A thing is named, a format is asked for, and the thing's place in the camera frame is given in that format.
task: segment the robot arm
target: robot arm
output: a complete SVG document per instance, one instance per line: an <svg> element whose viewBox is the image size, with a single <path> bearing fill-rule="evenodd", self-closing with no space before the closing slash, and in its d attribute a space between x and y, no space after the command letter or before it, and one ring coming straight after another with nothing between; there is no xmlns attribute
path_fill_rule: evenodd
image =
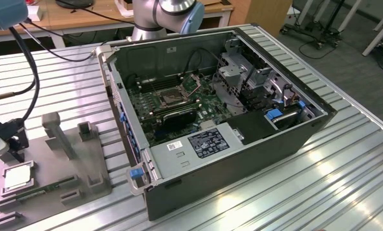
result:
<svg viewBox="0 0 383 231"><path fill-rule="evenodd" d="M204 5L196 0L134 0L132 41L167 36L166 28L180 34L198 31Z"/></svg>

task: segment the barcode sticker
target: barcode sticker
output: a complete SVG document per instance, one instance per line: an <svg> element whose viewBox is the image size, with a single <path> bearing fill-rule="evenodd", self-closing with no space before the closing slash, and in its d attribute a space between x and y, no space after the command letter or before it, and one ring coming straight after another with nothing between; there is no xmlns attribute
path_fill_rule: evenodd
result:
<svg viewBox="0 0 383 231"><path fill-rule="evenodd" d="M175 150L176 148L183 147L183 144L182 144L180 141L176 141L175 143L170 143L170 144L167 145L167 147L168 147L168 151L171 151L171 150Z"/></svg>

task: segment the blue cap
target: blue cap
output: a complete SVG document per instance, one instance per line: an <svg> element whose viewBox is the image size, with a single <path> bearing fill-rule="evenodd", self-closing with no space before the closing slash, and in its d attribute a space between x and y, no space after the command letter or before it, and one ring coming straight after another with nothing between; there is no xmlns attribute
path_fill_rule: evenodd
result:
<svg viewBox="0 0 383 231"><path fill-rule="evenodd" d="M268 111L266 114L266 116L270 120L272 120L274 118L278 118L282 115L283 115L283 113L279 109L274 109L274 110Z"/></svg>
<svg viewBox="0 0 383 231"><path fill-rule="evenodd" d="M299 101L299 105L300 105L302 108L306 107L306 103L303 101Z"/></svg>
<svg viewBox="0 0 383 231"><path fill-rule="evenodd" d="M130 170L130 177L135 180L144 175L143 168Z"/></svg>
<svg viewBox="0 0 383 231"><path fill-rule="evenodd" d="M190 34L198 31L204 17L204 5L200 2L196 2L194 9L190 12L190 15L186 19L180 34Z"/></svg>

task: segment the power supply label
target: power supply label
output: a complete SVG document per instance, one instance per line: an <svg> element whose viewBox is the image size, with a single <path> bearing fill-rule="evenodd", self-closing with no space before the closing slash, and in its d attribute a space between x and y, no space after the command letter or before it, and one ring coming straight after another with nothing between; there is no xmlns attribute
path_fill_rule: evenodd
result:
<svg viewBox="0 0 383 231"><path fill-rule="evenodd" d="M194 150L200 158L206 158L230 148L219 130L214 128L188 137Z"/></svg>

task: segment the metal bracket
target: metal bracket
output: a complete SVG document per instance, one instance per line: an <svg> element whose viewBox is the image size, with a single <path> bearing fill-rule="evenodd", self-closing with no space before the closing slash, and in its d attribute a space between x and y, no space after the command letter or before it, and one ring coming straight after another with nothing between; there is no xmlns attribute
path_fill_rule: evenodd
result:
<svg viewBox="0 0 383 231"><path fill-rule="evenodd" d="M95 52L96 52L96 57L98 57L98 61L99 61L99 66L100 66L103 83L104 83L104 86L108 87L110 82L107 81L107 74L106 74L104 65L107 65L106 62L107 62L108 58L114 55L115 51L112 50L110 45L103 45L103 46L96 47Z"/></svg>
<svg viewBox="0 0 383 231"><path fill-rule="evenodd" d="M138 187L136 182L135 182L134 179L131 178L131 176L130 176L131 170L135 170L135 169L138 169L138 168L143 168L143 169L144 169L144 167L143 167L144 164L146 164L144 162L140 162L136 166L134 166L134 167L131 167L131 168L128 168L128 169L126 170L126 178L127 178L127 182L128 182L128 184L130 184L130 191L132 192L132 194L134 194L135 196L142 195L144 189L150 188L151 186L158 186L158 185L159 185L158 182L151 182L150 184L146 184L144 186Z"/></svg>

